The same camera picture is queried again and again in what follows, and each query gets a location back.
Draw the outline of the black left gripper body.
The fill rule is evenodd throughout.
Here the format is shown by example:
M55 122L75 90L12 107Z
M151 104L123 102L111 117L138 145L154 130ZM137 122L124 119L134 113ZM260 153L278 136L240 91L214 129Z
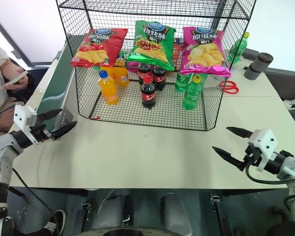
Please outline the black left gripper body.
M45 123L39 118L36 120L35 125L30 127L30 133L38 143L53 138L53 134L46 129Z

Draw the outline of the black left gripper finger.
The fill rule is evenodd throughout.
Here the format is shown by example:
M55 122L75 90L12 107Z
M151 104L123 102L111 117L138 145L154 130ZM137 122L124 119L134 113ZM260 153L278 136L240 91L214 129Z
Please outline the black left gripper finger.
M50 110L45 113L41 113L37 116L40 121L50 120L56 117L62 110Z
M72 122L68 122L66 124L63 124L63 125L59 126L58 128L54 128L51 131L52 139L58 140L63 135L67 134L70 130L72 130L76 126L76 124L77 124L77 121L72 121Z

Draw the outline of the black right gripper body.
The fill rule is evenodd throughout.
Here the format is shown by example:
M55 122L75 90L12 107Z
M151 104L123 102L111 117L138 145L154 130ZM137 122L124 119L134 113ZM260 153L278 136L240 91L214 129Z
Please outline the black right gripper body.
M261 162L261 150L257 147L248 146L245 150L246 155L244 156L243 162L240 165L240 170L243 171L248 164L258 167Z

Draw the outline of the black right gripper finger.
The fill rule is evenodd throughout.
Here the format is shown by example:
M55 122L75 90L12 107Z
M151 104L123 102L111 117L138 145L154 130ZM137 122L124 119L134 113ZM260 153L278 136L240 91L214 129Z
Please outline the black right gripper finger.
M234 157L231 156L230 153L226 152L223 149L220 149L218 147L212 146L213 150L225 161L228 163L236 166L238 169L243 169L243 162L235 159Z
M226 127L226 129L242 138L250 138L251 135L253 134L253 132L246 130L244 128L229 126L229 127Z

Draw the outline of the person's hand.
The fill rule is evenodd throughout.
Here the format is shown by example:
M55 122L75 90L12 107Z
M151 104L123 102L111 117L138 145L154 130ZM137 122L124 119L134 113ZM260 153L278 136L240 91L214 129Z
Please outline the person's hand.
M23 68L16 66L16 67L8 68L8 69L2 71L2 74L4 75L4 77L6 79L11 81L15 77L20 76L23 72L24 72ZM27 77L27 75L25 75L24 77L22 77L16 83L14 83L14 84L5 84L2 87L4 89L9 89L9 90L21 90L21 89L25 89L27 87L27 85L28 85L28 77Z

